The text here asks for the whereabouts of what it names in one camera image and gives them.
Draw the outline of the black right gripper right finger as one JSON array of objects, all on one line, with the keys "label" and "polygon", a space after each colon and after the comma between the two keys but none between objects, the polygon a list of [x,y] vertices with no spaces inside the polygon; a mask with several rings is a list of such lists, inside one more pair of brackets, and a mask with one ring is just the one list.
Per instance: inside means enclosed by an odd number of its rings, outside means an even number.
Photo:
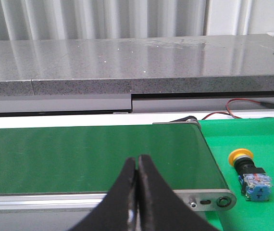
[{"label": "black right gripper right finger", "polygon": [[143,231],[216,231],[169,187],[149,155],[138,158],[138,201]]}]

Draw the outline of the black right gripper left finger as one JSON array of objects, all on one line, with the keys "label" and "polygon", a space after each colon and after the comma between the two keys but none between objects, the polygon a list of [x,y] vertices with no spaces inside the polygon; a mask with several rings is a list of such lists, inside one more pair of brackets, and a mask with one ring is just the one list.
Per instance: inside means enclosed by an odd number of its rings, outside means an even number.
[{"label": "black right gripper left finger", "polygon": [[137,225],[136,163],[126,159],[103,200],[72,231],[134,231]]}]

